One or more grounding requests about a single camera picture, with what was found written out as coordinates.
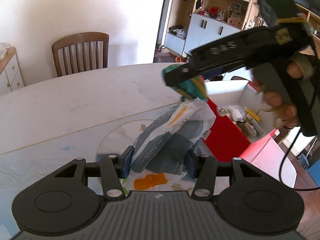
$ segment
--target finger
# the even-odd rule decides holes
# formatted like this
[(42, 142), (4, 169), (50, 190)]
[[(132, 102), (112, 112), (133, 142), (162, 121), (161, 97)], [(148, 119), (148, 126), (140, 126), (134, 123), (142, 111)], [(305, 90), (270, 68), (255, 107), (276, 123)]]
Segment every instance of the finger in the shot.
[(263, 99), (269, 106), (280, 106), (282, 104), (281, 96), (277, 92), (265, 92)]
[(286, 123), (286, 127), (287, 128), (294, 128), (298, 125), (298, 119), (297, 118), (293, 118), (291, 120), (288, 120)]
[(253, 78), (252, 83), (254, 85), (254, 88), (257, 89), (257, 91), (259, 92), (259, 88), (261, 87), (261, 84), (255, 78)]
[(283, 105), (276, 111), (276, 114), (284, 121), (291, 120), (297, 116), (297, 108), (293, 105)]
[(303, 74), (302, 71), (299, 67), (299, 65), (295, 62), (292, 62), (288, 68), (287, 68), (287, 73), (290, 75), (292, 78), (302, 78)]

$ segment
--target white wall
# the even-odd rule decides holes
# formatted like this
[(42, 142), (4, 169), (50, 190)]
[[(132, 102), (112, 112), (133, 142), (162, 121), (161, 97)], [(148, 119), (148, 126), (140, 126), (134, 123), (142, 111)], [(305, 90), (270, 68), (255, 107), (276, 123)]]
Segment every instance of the white wall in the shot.
[(0, 0), (0, 42), (16, 47), (25, 85), (57, 76), (51, 45), (75, 33), (110, 35), (108, 67), (151, 63), (162, 4), (163, 0)]

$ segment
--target wooden countertop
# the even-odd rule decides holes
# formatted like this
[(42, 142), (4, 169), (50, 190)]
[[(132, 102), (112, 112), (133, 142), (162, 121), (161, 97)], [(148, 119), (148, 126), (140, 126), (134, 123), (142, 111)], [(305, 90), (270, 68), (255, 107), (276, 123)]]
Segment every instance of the wooden countertop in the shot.
[(7, 56), (5, 56), (4, 59), (0, 60), (0, 74), (5, 69), (5, 67), (8, 64), (8, 62), (12, 59), (13, 55), (16, 54), (16, 53), (17, 53), (17, 51), (16, 51), (15, 47), (10, 47), (7, 50)]

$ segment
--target green fabric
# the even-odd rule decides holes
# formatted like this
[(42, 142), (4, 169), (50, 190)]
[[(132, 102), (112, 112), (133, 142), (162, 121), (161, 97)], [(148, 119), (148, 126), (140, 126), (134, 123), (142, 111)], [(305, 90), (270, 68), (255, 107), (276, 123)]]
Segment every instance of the green fabric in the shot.
[[(162, 70), (162, 76), (164, 76), (165, 73), (168, 73), (173, 69), (179, 67), (180, 65), (181, 64), (173, 64), (166, 67), (164, 70)], [(182, 101), (193, 100), (196, 98), (200, 98), (203, 101), (208, 100), (202, 76), (191, 78), (180, 83), (179, 85), (173, 86), (172, 88), (182, 95)]]

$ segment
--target white table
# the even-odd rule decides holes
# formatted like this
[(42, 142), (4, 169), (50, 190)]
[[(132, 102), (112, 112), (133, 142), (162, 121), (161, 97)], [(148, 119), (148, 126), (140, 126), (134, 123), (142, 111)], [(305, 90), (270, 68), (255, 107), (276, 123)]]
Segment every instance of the white table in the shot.
[[(97, 154), (122, 153), (180, 100), (161, 77), (169, 64), (77, 73), (0, 96), (0, 240), (18, 232), (17, 193), (75, 157), (94, 162)], [(221, 82), (211, 83), (218, 94)], [(101, 190), (96, 179), (89, 186)]]

